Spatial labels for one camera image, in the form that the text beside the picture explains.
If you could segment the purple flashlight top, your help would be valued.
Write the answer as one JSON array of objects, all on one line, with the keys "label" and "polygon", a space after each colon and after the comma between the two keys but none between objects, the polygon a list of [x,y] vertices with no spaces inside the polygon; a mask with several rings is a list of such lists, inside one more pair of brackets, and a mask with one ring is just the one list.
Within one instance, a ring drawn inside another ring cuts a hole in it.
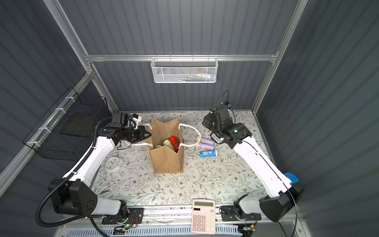
[{"label": "purple flashlight top", "polygon": [[199,143],[214,145],[214,141],[205,137],[198,136],[196,139]]}]

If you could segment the purple flashlight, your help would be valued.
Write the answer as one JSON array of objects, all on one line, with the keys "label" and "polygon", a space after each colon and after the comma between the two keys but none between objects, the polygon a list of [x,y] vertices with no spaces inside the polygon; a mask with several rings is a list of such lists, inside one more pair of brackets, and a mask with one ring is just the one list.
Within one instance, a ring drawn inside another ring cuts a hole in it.
[{"label": "purple flashlight", "polygon": [[206,144],[206,143],[198,143],[196,145],[196,148],[200,150],[204,150],[204,151],[212,151],[214,150],[214,145]]},{"label": "purple flashlight", "polygon": [[205,137],[198,136],[196,139],[199,143],[214,145],[214,141]]}]

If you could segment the blue flashlight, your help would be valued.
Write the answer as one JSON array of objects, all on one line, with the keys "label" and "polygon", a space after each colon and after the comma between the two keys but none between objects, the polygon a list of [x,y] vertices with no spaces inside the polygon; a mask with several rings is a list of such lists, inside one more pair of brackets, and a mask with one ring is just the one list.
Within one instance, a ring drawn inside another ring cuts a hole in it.
[{"label": "blue flashlight", "polygon": [[211,150],[211,151],[200,151],[199,156],[201,158],[207,158],[207,157],[217,157],[217,151]]}]

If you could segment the brown jute tote bag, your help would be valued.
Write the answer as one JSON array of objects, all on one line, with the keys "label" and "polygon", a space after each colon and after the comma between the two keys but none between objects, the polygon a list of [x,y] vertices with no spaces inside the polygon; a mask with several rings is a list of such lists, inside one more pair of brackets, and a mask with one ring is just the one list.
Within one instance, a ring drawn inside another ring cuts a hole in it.
[{"label": "brown jute tote bag", "polygon": [[[183,173],[184,172],[184,151],[186,147],[195,147],[199,142],[195,141],[192,144],[186,144],[182,128],[187,127],[195,131],[201,137],[201,133],[195,127],[181,123],[178,118],[169,122],[161,122],[153,119],[150,123],[143,125],[148,127],[148,132],[151,137],[147,138],[142,146],[148,147],[150,161],[156,174]],[[179,139],[179,151],[176,153],[163,144],[164,140],[170,136],[176,136]],[[155,146],[162,145],[161,148],[155,149]]]}]

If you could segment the red flashlight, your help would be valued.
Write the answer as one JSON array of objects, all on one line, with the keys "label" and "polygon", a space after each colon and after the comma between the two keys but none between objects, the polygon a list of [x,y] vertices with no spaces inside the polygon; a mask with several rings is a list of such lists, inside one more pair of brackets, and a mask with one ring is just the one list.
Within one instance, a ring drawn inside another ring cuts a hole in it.
[{"label": "red flashlight", "polygon": [[169,140],[174,148],[174,151],[177,153],[179,151],[179,143],[176,136],[170,136]]}]

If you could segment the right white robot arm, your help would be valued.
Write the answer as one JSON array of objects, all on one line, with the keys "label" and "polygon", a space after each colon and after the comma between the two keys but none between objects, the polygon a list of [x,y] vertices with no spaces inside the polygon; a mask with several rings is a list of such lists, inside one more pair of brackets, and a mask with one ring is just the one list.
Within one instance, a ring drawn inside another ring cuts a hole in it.
[{"label": "right white robot arm", "polygon": [[304,192],[303,185],[292,173],[282,173],[259,147],[250,130],[230,117],[229,102],[219,103],[203,120],[203,126],[242,157],[259,178],[266,196],[245,194],[234,201],[238,219],[251,213],[262,213],[270,221],[278,222],[288,211],[297,207]]}]

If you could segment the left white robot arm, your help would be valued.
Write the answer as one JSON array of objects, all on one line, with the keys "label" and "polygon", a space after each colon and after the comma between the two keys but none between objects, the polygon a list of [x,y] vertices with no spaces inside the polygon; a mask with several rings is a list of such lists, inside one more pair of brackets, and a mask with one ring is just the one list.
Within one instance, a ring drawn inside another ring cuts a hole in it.
[{"label": "left white robot arm", "polygon": [[105,127],[97,131],[94,142],[78,163],[61,179],[54,179],[48,189],[54,211],[73,216],[116,216],[126,219],[129,215],[124,201],[101,198],[90,188],[91,182],[110,151],[120,141],[131,145],[151,137],[144,126],[136,129]]}]

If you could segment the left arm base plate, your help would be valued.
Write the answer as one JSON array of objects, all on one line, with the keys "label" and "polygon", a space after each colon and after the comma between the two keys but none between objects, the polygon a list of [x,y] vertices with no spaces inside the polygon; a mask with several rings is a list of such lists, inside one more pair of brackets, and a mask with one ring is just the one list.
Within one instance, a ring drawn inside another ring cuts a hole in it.
[{"label": "left arm base plate", "polygon": [[126,214],[105,215],[102,225],[138,225],[142,223],[144,208],[128,208]]}]

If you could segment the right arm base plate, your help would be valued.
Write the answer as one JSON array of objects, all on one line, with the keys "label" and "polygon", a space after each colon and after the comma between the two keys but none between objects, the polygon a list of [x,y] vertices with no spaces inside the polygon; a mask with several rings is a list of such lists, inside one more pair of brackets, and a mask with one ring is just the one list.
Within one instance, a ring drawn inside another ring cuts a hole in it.
[{"label": "right arm base plate", "polygon": [[223,205],[219,208],[219,212],[224,222],[231,222],[231,221],[257,222],[262,219],[260,213],[246,214],[242,211],[240,207],[237,207],[235,205]]}]

